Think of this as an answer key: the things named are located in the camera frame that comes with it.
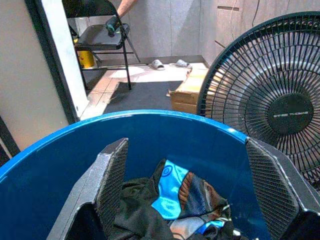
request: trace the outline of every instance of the gray wall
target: gray wall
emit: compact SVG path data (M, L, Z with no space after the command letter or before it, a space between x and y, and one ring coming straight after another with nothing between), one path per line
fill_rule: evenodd
M319 11L319 0L201 0L201 54L211 64L240 34L268 19L302 11ZM230 11L225 7L239 8Z
M118 7L120 0L112 0ZM201 54L202 0L139 0L122 21L140 58L197 56ZM77 19L80 33L89 25L105 24L109 17ZM123 58L108 55L104 59Z
M0 1L0 22L0 116L23 150L68 122L25 1Z

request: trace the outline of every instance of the fan center hub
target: fan center hub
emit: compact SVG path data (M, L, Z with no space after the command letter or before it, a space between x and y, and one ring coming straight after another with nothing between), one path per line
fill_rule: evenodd
M306 128L314 115L307 96L290 93L279 97L268 109L268 122L281 135L295 134Z

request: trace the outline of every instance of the person's arm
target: person's arm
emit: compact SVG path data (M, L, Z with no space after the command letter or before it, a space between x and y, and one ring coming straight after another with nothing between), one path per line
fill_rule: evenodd
M117 10L119 17L122 18L126 15L137 1L138 0L122 0Z

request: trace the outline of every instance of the black floor mat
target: black floor mat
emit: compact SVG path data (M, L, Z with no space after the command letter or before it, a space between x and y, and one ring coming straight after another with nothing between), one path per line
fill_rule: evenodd
M182 81L133 82L132 90L126 82L119 82L104 113L135 109L172 110L168 90L176 90Z

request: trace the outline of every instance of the cloth pile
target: cloth pile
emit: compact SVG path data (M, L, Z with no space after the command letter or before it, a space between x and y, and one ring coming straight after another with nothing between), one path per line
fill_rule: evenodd
M169 160L150 178L122 186L111 240L247 240L234 235L231 210L205 180Z

